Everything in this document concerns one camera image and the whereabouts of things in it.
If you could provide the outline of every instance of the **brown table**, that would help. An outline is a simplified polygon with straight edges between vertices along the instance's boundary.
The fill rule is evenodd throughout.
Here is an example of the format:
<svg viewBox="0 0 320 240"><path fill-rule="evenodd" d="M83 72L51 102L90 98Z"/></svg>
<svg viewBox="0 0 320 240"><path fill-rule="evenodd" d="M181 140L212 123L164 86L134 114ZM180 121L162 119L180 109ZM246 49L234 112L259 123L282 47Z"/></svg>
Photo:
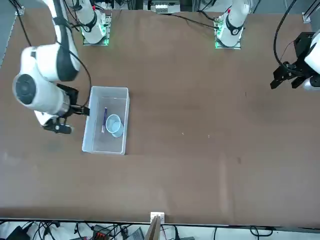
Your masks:
<svg viewBox="0 0 320 240"><path fill-rule="evenodd" d="M74 37L94 86L129 88L125 156L82 152L85 117L54 134L15 100L27 46L16 22L0 70L0 215L148 222L160 211L168 223L319 227L320 94L269 86L282 15L249 15L242 50L216 50L211 29L174 16L113 16L109 47ZM48 10L23 21L34 46L54 42ZM308 30L289 15L279 55ZM284 58L295 59L292 46ZM85 71L70 85L83 102Z"/></svg>

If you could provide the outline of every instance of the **transparent container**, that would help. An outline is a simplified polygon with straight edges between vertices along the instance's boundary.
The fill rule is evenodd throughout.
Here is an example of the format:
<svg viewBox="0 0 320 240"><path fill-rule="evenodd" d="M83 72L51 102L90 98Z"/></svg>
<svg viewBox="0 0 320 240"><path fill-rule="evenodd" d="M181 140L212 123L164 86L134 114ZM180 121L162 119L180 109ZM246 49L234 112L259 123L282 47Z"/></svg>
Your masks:
<svg viewBox="0 0 320 240"><path fill-rule="evenodd" d="M93 86L91 88L90 116L86 118L82 151L92 154L125 154L129 103L129 90L126 87ZM102 132L105 108L107 108L106 118L112 114L120 117L124 128L121 137L114 137L107 130Z"/></svg>

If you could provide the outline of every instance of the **cup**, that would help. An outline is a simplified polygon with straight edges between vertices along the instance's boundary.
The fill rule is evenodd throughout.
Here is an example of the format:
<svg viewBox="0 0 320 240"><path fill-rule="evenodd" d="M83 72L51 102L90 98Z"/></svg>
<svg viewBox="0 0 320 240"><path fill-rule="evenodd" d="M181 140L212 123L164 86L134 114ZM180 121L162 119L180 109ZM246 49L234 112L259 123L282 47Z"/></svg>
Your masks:
<svg viewBox="0 0 320 240"><path fill-rule="evenodd" d="M111 114L105 121L106 130L112 134L115 138L121 137L124 133L124 125L122 124L120 117L116 114Z"/></svg>

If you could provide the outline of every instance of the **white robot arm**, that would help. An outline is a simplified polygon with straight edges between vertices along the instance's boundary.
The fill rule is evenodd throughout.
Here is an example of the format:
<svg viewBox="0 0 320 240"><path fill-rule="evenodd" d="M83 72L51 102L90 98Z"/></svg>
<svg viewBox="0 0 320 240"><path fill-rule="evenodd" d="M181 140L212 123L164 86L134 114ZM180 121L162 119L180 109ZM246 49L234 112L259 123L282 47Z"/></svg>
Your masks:
<svg viewBox="0 0 320 240"><path fill-rule="evenodd" d="M12 89L22 105L34 110L46 130L69 134L72 128L60 124L59 119L67 119L74 113L89 115L89 109L77 105L76 89L55 82L69 82L76 78L80 70L78 52L64 0L43 1L52 15L56 43L23 50L20 72L13 80Z"/></svg>

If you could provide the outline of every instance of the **wire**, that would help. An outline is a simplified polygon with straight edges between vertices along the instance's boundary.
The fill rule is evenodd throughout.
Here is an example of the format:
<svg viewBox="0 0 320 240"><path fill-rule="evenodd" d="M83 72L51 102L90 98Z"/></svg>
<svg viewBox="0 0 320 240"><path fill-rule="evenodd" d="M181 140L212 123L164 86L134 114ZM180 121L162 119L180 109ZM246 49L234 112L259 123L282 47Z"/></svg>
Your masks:
<svg viewBox="0 0 320 240"><path fill-rule="evenodd" d="M108 235L109 233L111 233L111 232L115 229L114 226L115 226L115 225L113 225L113 226L106 226L106 227L104 227L104 228L101 228L99 231L96 232L96 234L101 233L101 231L103 231L103 230L105 230L105 229L108 229L108 228L112 228L112 227L113 227L113 229L111 229L111 230L108 229L108 230L109 230L109 232L107 233L107 235Z"/></svg>
<svg viewBox="0 0 320 240"><path fill-rule="evenodd" d="M294 4L296 3L297 0L293 0L292 3L290 4L290 6L288 7L288 9L285 11L281 21L279 22L278 27L276 28L275 34L274 34L274 39L273 39L273 53L274 53L274 57L276 59L276 61L279 63L280 66L282 66L287 72L292 73L297 75L298 77L302 77L303 74L301 71L295 71L295 70L291 70L290 68L288 68L287 66L285 66L279 59L278 54L277 54L277 38L278 38L278 33L279 30L282 26L282 24L284 23L288 13L290 12L291 8L294 6Z"/></svg>
<svg viewBox="0 0 320 240"><path fill-rule="evenodd" d="M84 222L92 231L95 229L95 226L90 226L87 222Z"/></svg>
<svg viewBox="0 0 320 240"><path fill-rule="evenodd" d="M202 8L201 11L204 11L204 10L210 5L210 3L212 3L211 7L212 7L213 5L215 5L216 1L217 1L217 0L211 0L211 1L209 1L209 2L205 5L205 7Z"/></svg>
<svg viewBox="0 0 320 240"><path fill-rule="evenodd" d="M254 5L254 9L252 11L252 13L254 14L258 8L258 5L260 4L261 0L258 0L258 2Z"/></svg>
<svg viewBox="0 0 320 240"><path fill-rule="evenodd" d="M283 56L285 55L285 52L286 52L287 48L288 48L288 47L290 46L290 44L292 44L294 41L295 41L295 40L289 42L288 45L285 47L285 49L284 49L284 51L283 51L283 53L282 53L282 55L281 55L281 57L280 57L280 61L281 61L281 59L283 58Z"/></svg>
<svg viewBox="0 0 320 240"><path fill-rule="evenodd" d="M181 18L181 19L184 19L184 20L187 20L187 21L190 21L192 23L195 23L195 24L199 24L199 25L202 25L202 26L205 26L207 28L211 28L211 29L219 29L217 26L212 26L212 25L208 25L208 24L205 24L205 23L202 23L202 22L199 22L199 21L195 21L195 20L192 20L190 18L187 18L187 17L184 17L184 16L179 16L179 15L174 15L174 14L163 14L163 15L168 15L168 16L174 16L174 17L177 17L177 18Z"/></svg>
<svg viewBox="0 0 320 240"><path fill-rule="evenodd" d="M84 102L84 104L82 104L80 107L83 108L85 105L87 105L87 103L89 102L90 99L90 92L91 92L91 87L92 87L92 80L91 80L91 75L87 69L87 67L85 66L85 64L79 59L79 57L77 57L72 51L70 51L69 49L65 48L64 46L62 46L62 44L58 41L56 41L62 49L64 49L65 51L68 51L69 54L71 54L75 59L77 59L79 61L79 63L82 65L82 67L84 68L86 74L88 75L89 78L89 94L88 97L86 98L86 101Z"/></svg>
<svg viewBox="0 0 320 240"><path fill-rule="evenodd" d="M33 223L34 221L28 221L26 224L24 224L21 228L23 229L26 225Z"/></svg>
<svg viewBox="0 0 320 240"><path fill-rule="evenodd" d="M29 47L31 47L32 45L31 45L30 39L29 39L29 37L28 37L28 35L27 35L25 26L24 26L24 24L23 24L23 22L22 22L22 20L21 20L21 16L20 16L20 14L19 14L18 7L17 7L17 5L15 5L11 0L8 0L8 1L14 6L14 8L15 8L15 10L16 10L16 14L18 15L18 18L19 18L19 21L20 21L20 24L21 24L23 33L24 33L24 35L25 35L25 39L26 39L27 43L29 44Z"/></svg>
<svg viewBox="0 0 320 240"><path fill-rule="evenodd" d="M13 1L14 1L14 3L15 3L16 5L19 6L20 9L22 8L22 7L21 7L21 4L20 4L17 0L13 0Z"/></svg>
<svg viewBox="0 0 320 240"><path fill-rule="evenodd" d="M215 17L209 17L203 10L199 10L199 13L203 14L207 19L214 21L216 18Z"/></svg>
<svg viewBox="0 0 320 240"><path fill-rule="evenodd" d="M224 13L226 13L231 7L232 7L232 5L231 5L230 7L228 7L228 8L224 11Z"/></svg>
<svg viewBox="0 0 320 240"><path fill-rule="evenodd" d="M103 9L102 7L100 7L99 5L97 5L97 4L95 4L94 5L96 8L98 8L98 9L100 9L100 10L105 10L105 9Z"/></svg>
<svg viewBox="0 0 320 240"><path fill-rule="evenodd" d="M174 227L174 232L175 232L174 240L180 240L178 228L176 227L176 225L173 225L173 227Z"/></svg>
<svg viewBox="0 0 320 240"><path fill-rule="evenodd" d="M79 235L79 238L82 239L82 236L80 235L80 232L79 232L79 224L78 223L75 224L75 229L76 229L76 232Z"/></svg>
<svg viewBox="0 0 320 240"><path fill-rule="evenodd" d="M216 240L217 227L214 229L213 240Z"/></svg>
<svg viewBox="0 0 320 240"><path fill-rule="evenodd" d="M166 235L166 231L165 231L165 229L164 229L164 226L161 225L161 228L162 228L162 230L163 230L164 238L165 238L165 240L167 240L167 235Z"/></svg>
<svg viewBox="0 0 320 240"><path fill-rule="evenodd" d="M45 239L46 235L49 233L49 235L51 236L52 240L56 240L55 237L53 236L51 230L50 230L50 226L54 225L53 221L51 221L50 223L45 223L46 227L44 227L44 231L43 231L43 239Z"/></svg>
<svg viewBox="0 0 320 240"><path fill-rule="evenodd" d="M129 224L128 226L125 226L122 230L127 229L128 227L132 226L132 224ZM118 233L115 234L115 236L113 236L112 238L110 238L110 240L116 239L116 236L118 236L121 233L121 231L119 231Z"/></svg>
<svg viewBox="0 0 320 240"><path fill-rule="evenodd" d="M71 13L70 8L68 7L68 4L66 3L66 0L63 0L63 2L64 2L66 9L70 13L71 17L75 20L75 22L78 22L77 19L74 17L74 15Z"/></svg>
<svg viewBox="0 0 320 240"><path fill-rule="evenodd" d="M250 226L250 233L251 233L253 236L257 237L257 240L259 240L260 237L270 237L270 236L274 233L273 228L270 228L270 229L268 229L268 230L270 230L271 232L268 233L268 234L262 234L262 235L261 235L261 234L259 234L258 228L257 228L256 226Z"/></svg>

